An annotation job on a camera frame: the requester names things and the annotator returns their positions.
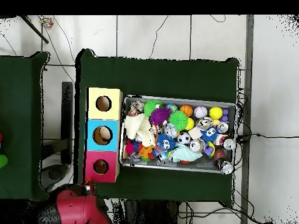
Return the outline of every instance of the gray bin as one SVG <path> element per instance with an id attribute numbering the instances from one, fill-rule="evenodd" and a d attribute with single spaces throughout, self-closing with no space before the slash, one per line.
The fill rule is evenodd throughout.
<path id="1" fill-rule="evenodd" d="M 135 102 L 139 100 L 140 102 L 147 102 L 147 100 L 160 100 L 163 102 L 164 106 L 173 103 L 175 104 L 178 109 L 184 104 L 188 104 L 192 106 L 193 112 L 195 107 L 197 106 L 204 106 L 209 111 L 210 108 L 214 106 L 227 108 L 228 113 L 228 121 L 229 121 L 229 134 L 230 137 L 234 140 L 237 136 L 237 112 L 238 107 L 236 104 L 233 103 L 224 103 L 224 102 L 214 102 L 214 101 L 201 101 L 201 100 L 183 100 L 183 99 L 173 99 L 173 98 L 162 98 L 162 97 L 151 97 L 151 96 L 132 96 L 127 95 L 123 100 L 123 115 L 121 117 L 121 134 L 120 134 L 120 164 L 123 166 L 133 166 L 133 167 L 147 167 L 152 169 L 169 169 L 169 170 L 181 170 L 181 171 L 192 171 L 192 172 L 209 172 L 209 173 L 221 173 L 218 171 L 216 166 L 212 163 L 212 160 L 208 158 L 208 156 L 203 153 L 203 156 L 200 159 L 195 160 L 194 162 L 190 162 L 188 164 L 183 164 L 181 162 L 171 162 L 168 161 L 164 164 L 164 162 L 161 162 L 160 164 L 157 164 L 157 160 L 153 160 L 150 162 L 138 162 L 134 164 L 130 164 L 127 159 L 123 159 L 123 150 L 124 145 L 126 144 L 128 138 L 125 135 L 124 131 L 124 119 L 129 111 L 131 102 Z M 194 113 L 192 114 L 191 118 L 196 122 L 197 118 L 194 116 Z M 235 158 L 235 149 L 225 151 L 227 155 L 227 160 L 234 164 L 234 158 Z"/>

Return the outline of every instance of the yellow cube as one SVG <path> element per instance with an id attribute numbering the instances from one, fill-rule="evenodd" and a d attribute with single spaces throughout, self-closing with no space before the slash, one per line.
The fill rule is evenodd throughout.
<path id="1" fill-rule="evenodd" d="M 88 118 L 94 120 L 119 120 L 123 93 L 119 89 L 89 87 L 86 93 Z"/>

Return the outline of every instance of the black stand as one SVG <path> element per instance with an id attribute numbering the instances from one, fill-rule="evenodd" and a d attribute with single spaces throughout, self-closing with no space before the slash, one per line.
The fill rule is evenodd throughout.
<path id="1" fill-rule="evenodd" d="M 29 27 L 33 29 L 33 31 L 37 33 L 38 36 L 40 36 L 43 39 L 43 41 L 45 41 L 47 44 L 49 43 L 49 41 L 42 35 L 41 32 L 38 31 L 38 29 L 31 23 L 30 20 L 28 20 L 26 16 L 20 16 L 20 17 L 24 20 L 24 22 L 28 24 Z"/>
<path id="2" fill-rule="evenodd" d="M 43 160 L 57 152 L 61 152 L 61 163 L 72 163 L 72 98 L 73 84 L 71 82 L 62 82 L 61 139 L 44 143 L 41 156 Z"/>

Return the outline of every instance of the soccer ball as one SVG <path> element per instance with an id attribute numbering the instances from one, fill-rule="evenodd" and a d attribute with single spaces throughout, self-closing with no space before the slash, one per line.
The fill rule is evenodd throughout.
<path id="1" fill-rule="evenodd" d="M 179 134 L 178 142 L 180 144 L 189 144 L 190 141 L 191 141 L 191 137 L 187 132 L 182 132 Z"/>

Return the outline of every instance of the green table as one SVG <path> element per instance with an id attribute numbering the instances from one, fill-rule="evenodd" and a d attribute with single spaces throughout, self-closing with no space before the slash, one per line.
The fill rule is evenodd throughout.
<path id="1" fill-rule="evenodd" d="M 0 198 L 44 200 L 39 185 L 41 160 L 41 71 L 47 52 L 30 58 L 0 57 Z"/>
<path id="2" fill-rule="evenodd" d="M 118 88 L 147 95 L 235 103 L 235 58 L 225 62 L 95 57 L 83 49 L 76 58 L 74 181 L 82 181 L 86 87 Z M 232 175 L 121 167 L 116 183 L 96 183 L 109 198 L 219 201 L 231 205 Z"/>

